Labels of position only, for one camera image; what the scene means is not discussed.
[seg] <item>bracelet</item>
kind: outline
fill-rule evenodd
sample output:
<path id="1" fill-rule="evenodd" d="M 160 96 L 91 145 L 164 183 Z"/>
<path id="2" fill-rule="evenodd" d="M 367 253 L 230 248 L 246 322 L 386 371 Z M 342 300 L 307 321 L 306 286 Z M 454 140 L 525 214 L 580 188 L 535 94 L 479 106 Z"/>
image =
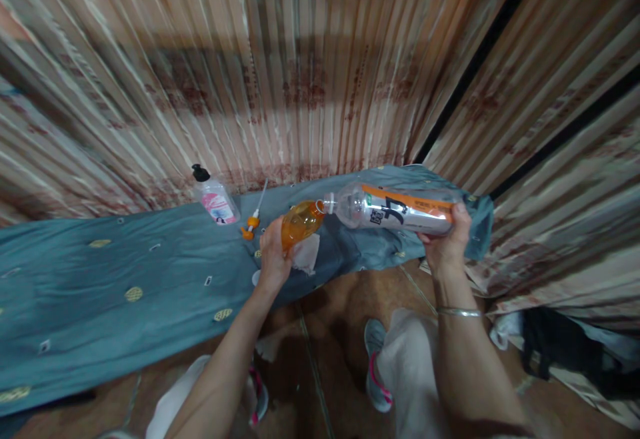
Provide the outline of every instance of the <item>bracelet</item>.
<path id="1" fill-rule="evenodd" d="M 482 312 L 477 309 L 438 308 L 436 311 L 438 314 L 448 314 L 449 316 L 482 317 Z"/>

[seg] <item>pink label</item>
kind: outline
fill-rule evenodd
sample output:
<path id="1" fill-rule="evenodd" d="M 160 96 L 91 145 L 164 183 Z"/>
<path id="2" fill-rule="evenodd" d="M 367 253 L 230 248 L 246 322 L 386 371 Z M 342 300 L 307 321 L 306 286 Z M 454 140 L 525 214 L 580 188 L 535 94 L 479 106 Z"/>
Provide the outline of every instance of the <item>pink label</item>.
<path id="1" fill-rule="evenodd" d="M 216 223 L 231 224 L 236 221 L 236 217 L 224 196 L 209 193 L 202 198 L 202 204 Z"/>

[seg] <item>hand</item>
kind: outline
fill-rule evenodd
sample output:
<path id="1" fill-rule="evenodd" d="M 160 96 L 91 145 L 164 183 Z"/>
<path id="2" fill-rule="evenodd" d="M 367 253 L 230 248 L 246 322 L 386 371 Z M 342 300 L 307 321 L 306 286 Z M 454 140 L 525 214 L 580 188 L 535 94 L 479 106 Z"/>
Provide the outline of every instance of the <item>hand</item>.
<path id="1" fill-rule="evenodd" d="M 435 280 L 465 277 L 465 249 L 469 242 L 471 216 L 465 203 L 453 207 L 453 230 L 448 236 L 427 236 L 418 232 L 425 245 L 427 262 Z"/>
<path id="2" fill-rule="evenodd" d="M 255 290 L 266 292 L 275 298 L 285 284 L 291 272 L 293 257 L 291 251 L 284 255 L 282 251 L 282 216 L 274 220 L 260 236 L 262 250 L 262 269 Z"/>

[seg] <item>sneaker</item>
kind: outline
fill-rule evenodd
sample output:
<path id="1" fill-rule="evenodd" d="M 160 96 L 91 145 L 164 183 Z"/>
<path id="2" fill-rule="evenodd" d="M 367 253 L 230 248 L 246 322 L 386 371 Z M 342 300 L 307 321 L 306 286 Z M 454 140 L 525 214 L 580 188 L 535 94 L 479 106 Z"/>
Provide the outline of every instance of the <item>sneaker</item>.
<path id="1" fill-rule="evenodd" d="M 269 393 L 265 383 L 262 382 L 260 373 L 253 366 L 249 367 L 249 375 L 253 379 L 253 387 L 255 387 L 255 395 L 257 398 L 257 404 L 255 405 L 255 412 L 251 415 L 249 421 L 250 425 L 255 426 L 258 422 L 262 421 L 262 418 L 267 413 L 267 407 L 269 405 Z"/>
<path id="2" fill-rule="evenodd" d="M 365 347 L 369 355 L 369 372 L 367 373 L 367 395 L 371 399 L 373 407 L 380 412 L 389 412 L 393 404 L 391 393 L 380 384 L 373 373 L 375 357 L 382 350 L 387 331 L 382 322 L 377 319 L 369 319 L 365 326 Z"/>

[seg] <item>blue bedsheet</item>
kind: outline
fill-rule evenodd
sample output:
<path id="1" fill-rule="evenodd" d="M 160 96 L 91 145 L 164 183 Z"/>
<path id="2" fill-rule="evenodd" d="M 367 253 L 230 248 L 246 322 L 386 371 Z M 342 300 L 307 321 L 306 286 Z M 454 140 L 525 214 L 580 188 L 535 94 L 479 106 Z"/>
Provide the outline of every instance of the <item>blue bedsheet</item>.
<path id="1" fill-rule="evenodd" d="M 260 228 L 290 206 L 351 181 L 456 189 L 422 166 L 369 169 L 268 190 Z M 461 194 L 473 217 L 466 255 L 479 260 L 489 246 L 493 204 Z M 243 224 L 258 198 L 239 198 Z M 412 232 L 349 230 L 335 216 L 326 217 L 319 234 L 316 274 L 294 270 L 275 307 L 341 274 L 424 255 Z M 225 332 L 253 290 L 259 235 L 243 240 L 239 224 L 217 226 L 200 204 L 0 230 L 0 416 L 86 390 Z"/>

